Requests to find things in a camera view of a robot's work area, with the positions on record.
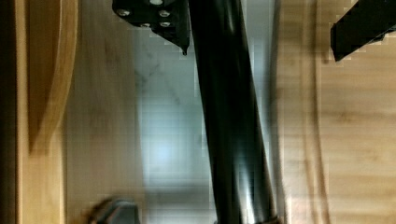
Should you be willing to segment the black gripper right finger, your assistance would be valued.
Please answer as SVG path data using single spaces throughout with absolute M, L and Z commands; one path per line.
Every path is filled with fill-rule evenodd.
M 339 62 L 364 45 L 395 31 L 396 0 L 358 0 L 331 29 L 331 48 Z

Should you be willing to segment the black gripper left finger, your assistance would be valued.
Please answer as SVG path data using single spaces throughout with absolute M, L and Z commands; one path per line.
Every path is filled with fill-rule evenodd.
M 191 30 L 188 0 L 112 0 L 112 9 L 123 20 L 149 28 L 187 54 Z

